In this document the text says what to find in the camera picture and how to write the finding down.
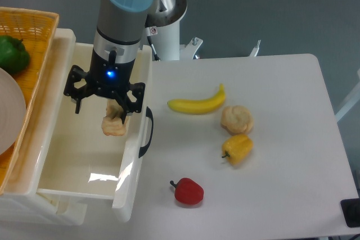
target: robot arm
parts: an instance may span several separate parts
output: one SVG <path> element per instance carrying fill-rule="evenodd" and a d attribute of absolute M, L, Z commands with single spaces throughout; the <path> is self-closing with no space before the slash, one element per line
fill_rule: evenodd
<path fill-rule="evenodd" d="M 82 99 L 93 94 L 114 99 L 126 114 L 141 112 L 145 84 L 129 82 L 142 32 L 153 0 L 100 0 L 100 11 L 89 72 L 72 66 L 64 95 L 76 103 L 78 114 Z M 84 79 L 86 84 L 74 84 Z M 128 96 L 132 91 L 136 98 Z M 125 121 L 126 114 L 121 116 Z"/>

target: black cable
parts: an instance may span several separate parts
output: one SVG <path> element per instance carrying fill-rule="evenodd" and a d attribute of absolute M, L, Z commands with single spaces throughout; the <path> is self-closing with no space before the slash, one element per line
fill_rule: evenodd
<path fill-rule="evenodd" d="M 151 37 L 147 37 L 147 42 L 148 42 L 148 44 L 151 46 L 151 49 L 152 49 L 152 53 L 154 54 L 154 59 L 156 60 L 156 61 L 160 61 L 161 59 L 160 59 L 160 57 L 158 56 L 158 54 L 156 53 L 156 51 L 155 51 L 155 47 L 154 47 L 154 45 L 153 45 L 153 43 L 152 43 L 152 40 L 151 40 Z"/>
<path fill-rule="evenodd" d="M 358 233 L 358 234 L 356 234 L 356 235 L 354 235 L 354 236 L 352 236 L 352 238 L 350 238 L 349 240 L 355 240 L 356 238 L 358 238 L 360 236 L 360 233 Z"/>

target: black object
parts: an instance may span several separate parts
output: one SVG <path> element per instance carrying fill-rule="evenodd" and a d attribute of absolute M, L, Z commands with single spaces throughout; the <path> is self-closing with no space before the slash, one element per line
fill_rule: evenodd
<path fill-rule="evenodd" d="M 152 115 L 152 111 L 150 110 L 149 107 L 146 107 L 146 117 L 148 117 L 151 120 L 151 132 L 150 132 L 150 138 L 148 139 L 148 142 L 146 145 L 140 147 L 139 150 L 139 159 L 145 155 L 146 151 L 148 150 L 148 148 L 150 147 L 150 143 L 152 140 L 152 132 L 154 131 L 154 117 Z"/>
<path fill-rule="evenodd" d="M 360 199 L 346 199 L 340 202 L 348 227 L 360 227 Z"/>
<path fill-rule="evenodd" d="M 64 95 L 70 96 L 76 103 L 75 113 L 81 108 L 82 99 L 93 94 L 99 97 L 114 99 L 123 108 L 121 120 L 124 123 L 126 115 L 132 112 L 141 112 L 145 93 L 145 84 L 129 82 L 134 60 L 128 63 L 116 64 L 116 52 L 111 51 L 109 60 L 102 59 L 93 51 L 90 71 L 87 73 L 77 65 L 73 65 L 67 77 Z M 75 83 L 84 79 L 86 84 L 76 88 Z M 131 91 L 136 101 L 132 102 L 128 97 Z"/>

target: gray floor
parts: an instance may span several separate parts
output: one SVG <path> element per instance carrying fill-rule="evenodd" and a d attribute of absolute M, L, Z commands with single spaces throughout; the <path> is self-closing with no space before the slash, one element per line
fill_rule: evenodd
<path fill-rule="evenodd" d="M 92 43 L 99 0 L 0 0 L 0 6 L 60 14 L 61 28 Z M 334 111 L 358 82 L 360 0 L 188 0 L 181 43 L 197 35 L 202 58 L 311 53 L 318 57 Z M 352 169 L 360 169 L 360 103 L 339 123 Z"/>

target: wicker basket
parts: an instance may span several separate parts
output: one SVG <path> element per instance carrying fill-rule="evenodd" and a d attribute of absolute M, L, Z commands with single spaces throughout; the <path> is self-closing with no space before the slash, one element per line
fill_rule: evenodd
<path fill-rule="evenodd" d="M 0 7 L 0 35 L 23 39 L 30 54 L 29 66 L 13 76 L 25 97 L 26 116 L 16 142 L 0 155 L 0 194 L 4 191 L 19 155 L 58 23 L 59 15 L 56 13 Z"/>

